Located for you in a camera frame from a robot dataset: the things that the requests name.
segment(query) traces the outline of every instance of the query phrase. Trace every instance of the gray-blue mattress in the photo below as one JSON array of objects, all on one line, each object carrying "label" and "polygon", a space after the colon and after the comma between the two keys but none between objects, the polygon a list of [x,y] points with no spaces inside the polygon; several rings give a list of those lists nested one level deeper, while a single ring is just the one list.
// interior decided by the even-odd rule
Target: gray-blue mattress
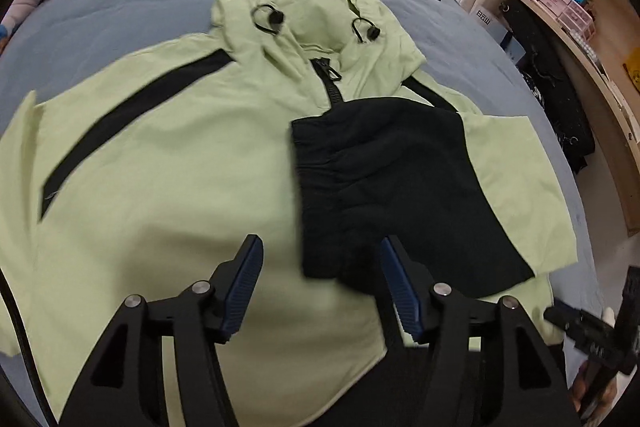
[{"label": "gray-blue mattress", "polygon": [[[435,79],[471,98],[485,114],[526,115],[556,170],[577,236],[577,264],[551,275],[554,293],[600,313],[584,210],[572,172],[545,113],[500,47],[455,0],[381,0],[427,57]],[[48,0],[18,29],[0,57],[0,133],[23,97],[47,100],[117,58],[190,32],[207,32],[213,0]],[[568,380],[581,357],[565,345]],[[19,359],[0,355],[34,407]]]}]

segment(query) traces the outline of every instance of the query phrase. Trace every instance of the shelf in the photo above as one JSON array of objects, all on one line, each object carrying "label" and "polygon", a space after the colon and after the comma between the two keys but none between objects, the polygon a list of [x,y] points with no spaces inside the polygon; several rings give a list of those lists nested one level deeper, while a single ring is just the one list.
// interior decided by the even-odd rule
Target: shelf
[{"label": "shelf", "polygon": [[[630,235],[639,232],[640,148],[623,111],[607,82],[559,23],[531,0],[520,1],[553,31],[562,48],[568,51],[575,64],[579,64],[574,70],[582,74],[572,75],[572,82],[616,183],[627,230]],[[640,121],[640,92],[622,66],[631,51],[640,46],[640,18],[628,0],[593,0],[593,7],[596,35],[589,44],[596,51],[609,80]]]}]

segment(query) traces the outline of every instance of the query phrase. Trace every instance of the person's hand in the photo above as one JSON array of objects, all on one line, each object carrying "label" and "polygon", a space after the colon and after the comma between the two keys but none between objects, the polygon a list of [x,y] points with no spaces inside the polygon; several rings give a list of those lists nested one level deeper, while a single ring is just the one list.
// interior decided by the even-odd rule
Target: person's hand
[{"label": "person's hand", "polygon": [[[602,320],[605,321],[609,326],[614,326],[616,324],[616,319],[611,308],[606,308],[602,313]],[[569,390],[572,402],[574,403],[574,407],[576,412],[580,410],[580,402],[584,394],[587,392],[587,383],[584,380],[584,376],[587,372],[587,368],[589,367],[589,361],[585,361],[578,370],[578,375],[575,377],[574,383]],[[614,378],[609,382],[604,393],[602,393],[598,397],[598,406],[596,410],[593,412],[591,419],[587,423],[588,426],[594,426],[600,423],[600,421],[604,418],[604,416],[609,412],[611,407],[613,406],[613,401],[616,399],[616,395],[618,394],[618,384],[616,379]]]}]

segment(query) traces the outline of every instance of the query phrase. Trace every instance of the floor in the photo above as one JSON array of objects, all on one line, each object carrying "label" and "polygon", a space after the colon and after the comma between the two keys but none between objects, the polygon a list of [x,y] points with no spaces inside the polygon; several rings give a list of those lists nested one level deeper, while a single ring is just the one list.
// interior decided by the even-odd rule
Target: floor
[{"label": "floor", "polygon": [[[602,150],[588,157],[588,167],[577,176],[587,217],[598,282],[607,306],[618,313],[629,265],[640,266],[640,233],[628,237],[620,200]],[[618,397],[631,377],[618,375]]]}]

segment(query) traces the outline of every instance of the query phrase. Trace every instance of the metal screw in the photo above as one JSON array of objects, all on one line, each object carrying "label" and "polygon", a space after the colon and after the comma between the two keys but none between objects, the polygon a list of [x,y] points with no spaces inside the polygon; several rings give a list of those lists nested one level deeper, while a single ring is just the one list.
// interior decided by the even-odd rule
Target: metal screw
[{"label": "metal screw", "polygon": [[510,310],[514,310],[520,305],[518,300],[511,295],[507,295],[504,299],[502,299],[502,304],[504,304]]},{"label": "metal screw", "polygon": [[209,281],[194,282],[191,291],[194,293],[206,293],[211,288]]},{"label": "metal screw", "polygon": [[129,295],[126,299],[124,299],[124,305],[127,308],[135,308],[142,302],[142,297],[140,295]]},{"label": "metal screw", "polygon": [[438,295],[446,297],[451,293],[451,286],[449,286],[446,282],[437,282],[433,285],[433,291]]}]

